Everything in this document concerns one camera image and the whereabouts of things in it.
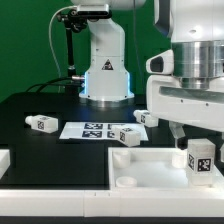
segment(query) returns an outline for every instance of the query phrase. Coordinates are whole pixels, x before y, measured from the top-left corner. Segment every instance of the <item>white paper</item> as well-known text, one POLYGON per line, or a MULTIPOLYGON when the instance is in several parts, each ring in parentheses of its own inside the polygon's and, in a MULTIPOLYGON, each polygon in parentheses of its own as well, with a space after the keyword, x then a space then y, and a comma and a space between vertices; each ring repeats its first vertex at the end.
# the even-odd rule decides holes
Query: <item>white paper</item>
POLYGON ((111 125, 127 125, 141 133, 141 140, 148 141, 148 136, 143 124, 124 123, 98 123, 98 122, 67 122, 61 133, 60 139, 114 139, 111 125))

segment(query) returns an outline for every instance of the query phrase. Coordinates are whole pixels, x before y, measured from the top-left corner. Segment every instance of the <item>green backdrop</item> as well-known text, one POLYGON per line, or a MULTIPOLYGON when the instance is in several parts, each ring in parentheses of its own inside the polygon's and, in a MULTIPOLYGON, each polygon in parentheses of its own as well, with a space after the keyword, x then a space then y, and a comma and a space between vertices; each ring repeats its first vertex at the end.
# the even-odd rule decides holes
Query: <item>green backdrop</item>
MULTIPOLYGON (((57 70, 48 42, 52 15, 71 5, 70 0, 1 0, 0 3, 0 101, 29 86, 57 78, 57 70)), ((170 47, 168 39, 153 27, 153 0, 137 10, 139 61, 146 84, 149 74, 146 60, 170 47)), ((133 38, 133 12, 113 12, 113 20, 126 32, 126 69, 132 74, 131 90, 142 93, 133 38)), ((86 29, 74 34, 75 65, 78 74, 89 67, 90 34, 86 29)), ((66 76, 67 50, 63 24, 53 23, 53 44, 63 76, 66 76)))

